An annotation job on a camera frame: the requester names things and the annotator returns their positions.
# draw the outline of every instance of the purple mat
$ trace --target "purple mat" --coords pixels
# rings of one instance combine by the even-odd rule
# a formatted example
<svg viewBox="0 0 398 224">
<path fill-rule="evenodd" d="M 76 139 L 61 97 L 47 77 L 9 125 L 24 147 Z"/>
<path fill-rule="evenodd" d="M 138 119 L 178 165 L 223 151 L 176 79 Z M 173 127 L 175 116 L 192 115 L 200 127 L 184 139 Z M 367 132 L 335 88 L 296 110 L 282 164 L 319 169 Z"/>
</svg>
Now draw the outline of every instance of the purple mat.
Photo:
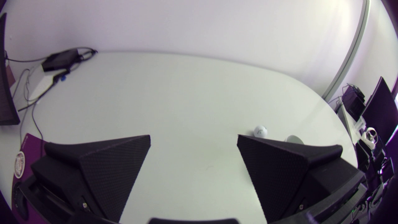
<svg viewBox="0 0 398 224">
<path fill-rule="evenodd" d="M 37 138 L 29 133 L 26 134 L 21 151 L 25 154 L 25 170 L 23 171 L 23 175 L 20 179 L 17 179 L 14 175 L 14 179 L 12 181 L 12 186 L 19 181 L 25 181 L 28 179 L 33 173 L 30 169 L 30 165 L 40 159 L 40 146 L 41 146 L 41 139 Z M 21 216 L 17 212 L 17 208 L 15 207 L 14 203 L 11 206 L 12 214 L 14 214 L 15 218 L 18 220 L 20 224 L 25 223 L 37 223 L 37 224 L 46 224 L 46 222 L 42 219 L 42 217 L 33 209 L 33 207 L 27 203 L 28 209 L 28 220 L 25 221 L 21 218 Z"/>
</svg>

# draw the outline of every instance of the round sticker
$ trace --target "round sticker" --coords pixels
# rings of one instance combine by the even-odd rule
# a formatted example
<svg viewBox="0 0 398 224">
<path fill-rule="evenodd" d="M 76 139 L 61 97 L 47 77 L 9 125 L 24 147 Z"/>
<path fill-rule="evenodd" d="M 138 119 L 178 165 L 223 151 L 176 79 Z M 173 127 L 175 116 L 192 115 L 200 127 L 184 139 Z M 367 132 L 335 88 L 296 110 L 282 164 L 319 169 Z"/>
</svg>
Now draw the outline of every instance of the round sticker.
<svg viewBox="0 0 398 224">
<path fill-rule="evenodd" d="M 21 178 L 23 175 L 23 170 L 25 169 L 25 154 L 23 152 L 18 152 L 15 158 L 15 170 L 14 175 L 16 178 Z"/>
</svg>

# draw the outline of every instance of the white wall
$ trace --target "white wall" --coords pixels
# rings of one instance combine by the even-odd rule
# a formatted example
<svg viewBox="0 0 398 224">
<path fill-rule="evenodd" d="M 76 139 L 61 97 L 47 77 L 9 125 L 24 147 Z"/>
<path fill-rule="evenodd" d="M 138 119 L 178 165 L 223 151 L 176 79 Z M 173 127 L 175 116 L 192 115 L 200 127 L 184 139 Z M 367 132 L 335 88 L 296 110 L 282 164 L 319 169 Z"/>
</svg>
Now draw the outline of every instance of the white wall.
<svg viewBox="0 0 398 224">
<path fill-rule="evenodd" d="M 362 0 L 9 0 L 6 50 L 201 55 L 288 74 L 322 95 L 352 42 Z M 14 73 L 26 65 L 11 63 Z"/>
<path fill-rule="evenodd" d="M 353 64 L 333 98 L 346 83 L 358 86 L 367 101 L 383 76 L 392 90 L 398 74 L 398 38 L 381 0 L 371 0 L 369 17 Z"/>
</svg>

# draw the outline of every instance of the desk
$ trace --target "desk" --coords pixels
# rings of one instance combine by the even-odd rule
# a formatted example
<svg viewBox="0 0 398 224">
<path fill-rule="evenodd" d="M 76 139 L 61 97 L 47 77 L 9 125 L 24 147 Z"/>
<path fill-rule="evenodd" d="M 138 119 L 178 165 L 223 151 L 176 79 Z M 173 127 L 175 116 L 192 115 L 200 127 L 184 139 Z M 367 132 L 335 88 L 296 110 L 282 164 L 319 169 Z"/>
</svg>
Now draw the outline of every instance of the desk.
<svg viewBox="0 0 398 224">
<path fill-rule="evenodd" d="M 16 104 L 25 103 L 19 97 Z M 357 166 L 343 124 L 310 88 L 278 72 L 202 57 L 99 53 L 41 99 L 35 119 L 56 143 L 151 135 L 121 223 L 266 223 L 236 146 L 238 134 L 259 124 L 269 139 L 293 134 L 308 145 L 340 144 L 342 157 Z M 30 113 L 26 132 L 39 136 Z M 0 189 L 10 203 L 19 126 L 0 127 L 0 142 Z"/>
</svg>

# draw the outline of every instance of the white headset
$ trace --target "white headset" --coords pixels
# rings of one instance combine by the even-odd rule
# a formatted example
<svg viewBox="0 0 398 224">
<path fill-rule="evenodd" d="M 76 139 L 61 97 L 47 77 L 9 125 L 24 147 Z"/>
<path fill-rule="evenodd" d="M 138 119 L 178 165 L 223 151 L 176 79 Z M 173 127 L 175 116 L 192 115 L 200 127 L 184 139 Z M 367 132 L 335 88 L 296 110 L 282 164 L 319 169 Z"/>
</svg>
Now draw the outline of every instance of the white headset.
<svg viewBox="0 0 398 224">
<path fill-rule="evenodd" d="M 366 131 L 362 134 L 361 140 L 365 142 L 365 144 L 369 146 L 371 150 L 374 150 L 378 141 L 378 135 L 376 130 L 374 128 L 366 129 Z"/>
</svg>

